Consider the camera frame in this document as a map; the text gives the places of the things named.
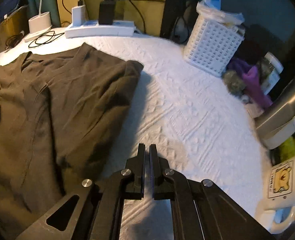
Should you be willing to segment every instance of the white handle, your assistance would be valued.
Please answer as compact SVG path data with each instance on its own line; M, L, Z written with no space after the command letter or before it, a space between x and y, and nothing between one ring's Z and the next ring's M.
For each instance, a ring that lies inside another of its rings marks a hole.
M288 217L283 222L276 223L275 220L273 220L272 226L271 226L269 231L270 231L271 234L282 233L285 229L287 229L291 225L291 223L294 220L295 220L295 206L293 206L291 208L291 211L290 211Z

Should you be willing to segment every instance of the white plastic basket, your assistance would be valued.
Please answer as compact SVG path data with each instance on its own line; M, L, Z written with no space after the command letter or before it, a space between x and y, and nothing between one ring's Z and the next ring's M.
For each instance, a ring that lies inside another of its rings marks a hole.
M184 49L191 65L221 77L244 38L224 25L199 15Z

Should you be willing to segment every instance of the bear illustration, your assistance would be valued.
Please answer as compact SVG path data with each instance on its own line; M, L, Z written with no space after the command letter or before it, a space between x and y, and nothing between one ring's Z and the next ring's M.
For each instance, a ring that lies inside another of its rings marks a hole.
M282 192L289 189L289 177L291 167L281 168L275 172L274 193Z

